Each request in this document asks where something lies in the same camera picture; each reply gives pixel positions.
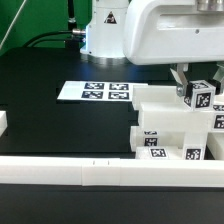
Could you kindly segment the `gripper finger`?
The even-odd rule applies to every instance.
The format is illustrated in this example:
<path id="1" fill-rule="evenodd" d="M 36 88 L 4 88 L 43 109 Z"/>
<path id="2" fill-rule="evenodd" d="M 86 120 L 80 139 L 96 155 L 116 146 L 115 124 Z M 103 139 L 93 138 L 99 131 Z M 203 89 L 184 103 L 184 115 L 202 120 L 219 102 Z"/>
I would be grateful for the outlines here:
<path id="1" fill-rule="evenodd" d="M 219 94 L 224 93 L 224 62 L 217 63 L 218 70 L 213 79 L 217 81 L 217 90 Z"/>

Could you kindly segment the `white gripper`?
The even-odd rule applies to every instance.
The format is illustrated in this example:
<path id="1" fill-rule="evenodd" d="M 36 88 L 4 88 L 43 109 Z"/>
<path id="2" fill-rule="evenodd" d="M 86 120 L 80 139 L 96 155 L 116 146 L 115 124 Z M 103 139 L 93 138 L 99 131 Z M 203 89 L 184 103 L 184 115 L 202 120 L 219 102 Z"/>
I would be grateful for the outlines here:
<path id="1" fill-rule="evenodd" d="M 132 0 L 123 50 L 137 65 L 223 61 L 224 0 Z M 184 64 L 170 71 L 185 96 Z"/>

